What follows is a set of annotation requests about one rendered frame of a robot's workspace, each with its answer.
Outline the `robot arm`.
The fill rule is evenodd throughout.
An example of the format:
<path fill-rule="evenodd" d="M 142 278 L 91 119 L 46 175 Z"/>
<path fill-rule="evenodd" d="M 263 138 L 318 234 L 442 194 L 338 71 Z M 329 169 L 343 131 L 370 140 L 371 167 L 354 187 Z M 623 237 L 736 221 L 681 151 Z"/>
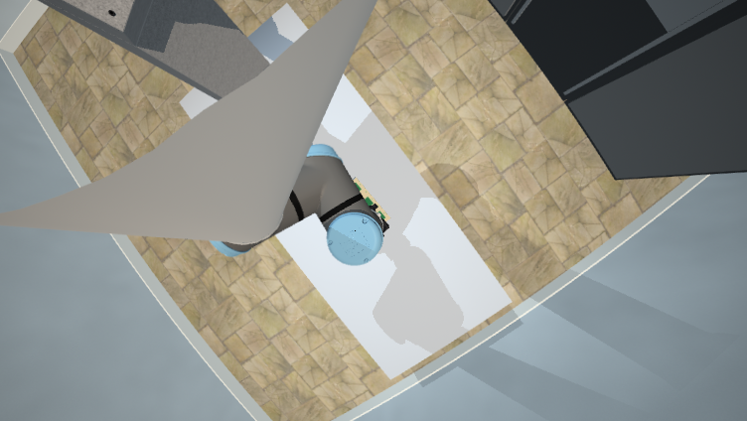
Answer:
<path fill-rule="evenodd" d="M 342 0 L 259 76 L 153 151 L 2 212 L 0 225 L 210 240 L 235 257 L 315 213 L 337 260 L 370 262 L 383 243 L 381 214 L 335 150 L 312 143 L 376 2 Z"/>

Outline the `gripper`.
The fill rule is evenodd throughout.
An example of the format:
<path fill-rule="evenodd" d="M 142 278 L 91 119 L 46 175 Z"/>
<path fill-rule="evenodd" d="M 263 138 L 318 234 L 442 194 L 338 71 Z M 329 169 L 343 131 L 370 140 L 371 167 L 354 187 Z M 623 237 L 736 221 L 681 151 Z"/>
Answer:
<path fill-rule="evenodd" d="M 376 211 L 377 208 L 378 208 L 378 206 L 376 204 L 373 204 L 372 206 L 370 206 L 370 209 L 374 210 L 374 211 Z M 387 231 L 389 229 L 389 225 L 388 225 L 388 223 L 382 217 L 381 217 L 381 220 L 382 220 L 382 223 L 383 223 L 383 232 L 382 233 L 384 233 L 385 231 Z"/>

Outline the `green and cream checkered board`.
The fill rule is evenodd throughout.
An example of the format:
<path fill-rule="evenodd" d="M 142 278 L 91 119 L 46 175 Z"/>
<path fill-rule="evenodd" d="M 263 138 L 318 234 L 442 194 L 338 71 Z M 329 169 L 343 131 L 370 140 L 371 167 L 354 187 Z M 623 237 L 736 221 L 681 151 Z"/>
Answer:
<path fill-rule="evenodd" d="M 367 189 L 362 185 L 362 183 L 357 178 L 354 178 L 353 181 L 355 182 L 356 186 L 360 190 L 367 204 L 369 206 L 376 204 L 378 206 L 378 208 L 376 209 L 376 212 L 380 212 L 381 217 L 385 221 L 388 221 L 390 219 L 389 215 L 383 210 L 383 208 L 378 204 L 378 202 L 373 198 L 373 196 L 367 191 Z"/>

